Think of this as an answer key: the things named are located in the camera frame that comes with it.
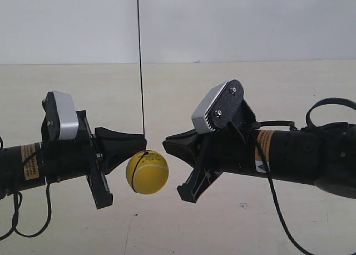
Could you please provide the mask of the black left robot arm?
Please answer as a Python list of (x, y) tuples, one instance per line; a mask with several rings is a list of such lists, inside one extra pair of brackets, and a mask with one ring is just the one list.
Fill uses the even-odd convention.
[(50, 140), (46, 124), (42, 141), (1, 150), (1, 197), (43, 185), (85, 176), (97, 209), (112, 205), (106, 175), (140, 151), (142, 134), (90, 129), (84, 110), (76, 112), (78, 131), (73, 140)]

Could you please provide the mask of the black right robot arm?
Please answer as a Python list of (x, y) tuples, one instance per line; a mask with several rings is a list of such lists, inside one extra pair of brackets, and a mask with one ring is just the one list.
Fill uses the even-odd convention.
[(297, 129), (292, 121), (257, 122), (246, 102), (220, 130), (196, 130), (163, 141), (165, 151), (192, 167), (178, 186), (182, 200), (195, 203), (223, 173), (281, 180), (355, 197), (355, 125), (316, 126), (310, 118)]

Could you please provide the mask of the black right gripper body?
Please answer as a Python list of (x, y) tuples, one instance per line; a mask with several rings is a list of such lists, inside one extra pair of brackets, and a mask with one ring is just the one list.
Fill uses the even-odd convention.
[(196, 203), (223, 173), (257, 175), (251, 137), (256, 128), (255, 114), (243, 100), (226, 127), (213, 133), (199, 134), (196, 168), (177, 187), (181, 200)]

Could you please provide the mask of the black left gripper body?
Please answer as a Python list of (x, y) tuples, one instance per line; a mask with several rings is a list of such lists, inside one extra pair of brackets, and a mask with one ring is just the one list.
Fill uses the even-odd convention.
[(47, 119), (41, 125), (43, 173), (48, 183), (85, 176), (97, 209), (113, 204), (104, 168), (103, 151), (91, 132), (86, 111), (76, 112), (78, 132), (73, 140), (50, 140)]

